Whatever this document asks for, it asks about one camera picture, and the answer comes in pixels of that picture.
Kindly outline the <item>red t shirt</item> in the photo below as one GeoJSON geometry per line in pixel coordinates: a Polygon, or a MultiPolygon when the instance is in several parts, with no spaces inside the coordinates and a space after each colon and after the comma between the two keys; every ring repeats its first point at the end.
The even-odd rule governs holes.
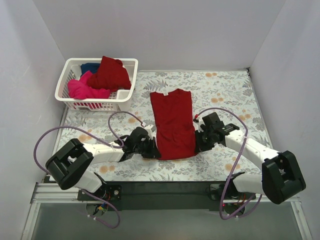
{"type": "Polygon", "coordinates": [[[196,155],[191,92],[175,89],[150,93],[159,160],[186,159],[196,155]]]}

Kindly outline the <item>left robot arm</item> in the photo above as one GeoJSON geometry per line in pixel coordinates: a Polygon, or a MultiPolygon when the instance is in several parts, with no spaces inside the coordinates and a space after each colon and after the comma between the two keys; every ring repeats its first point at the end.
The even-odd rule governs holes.
{"type": "Polygon", "coordinates": [[[130,135],[109,144],[81,143],[73,138],[46,162],[45,167],[62,190],[76,187],[100,199],[113,198],[114,191],[121,189],[109,187],[98,173],[87,168],[103,162],[124,162],[136,154],[145,159],[160,158],[156,138],[152,136],[155,128],[153,125],[137,127],[130,135]]]}

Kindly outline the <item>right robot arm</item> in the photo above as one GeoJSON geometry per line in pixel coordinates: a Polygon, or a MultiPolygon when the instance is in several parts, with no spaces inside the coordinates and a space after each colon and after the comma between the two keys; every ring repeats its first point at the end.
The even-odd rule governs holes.
{"type": "Polygon", "coordinates": [[[238,152],[261,171],[259,175],[244,171],[233,173],[225,183],[230,197],[239,193],[260,194],[279,205],[306,189],[305,179],[292,152],[279,152],[246,137],[233,123],[224,124],[216,112],[202,119],[195,117],[193,121],[197,123],[196,153],[209,151],[220,144],[238,152]]]}

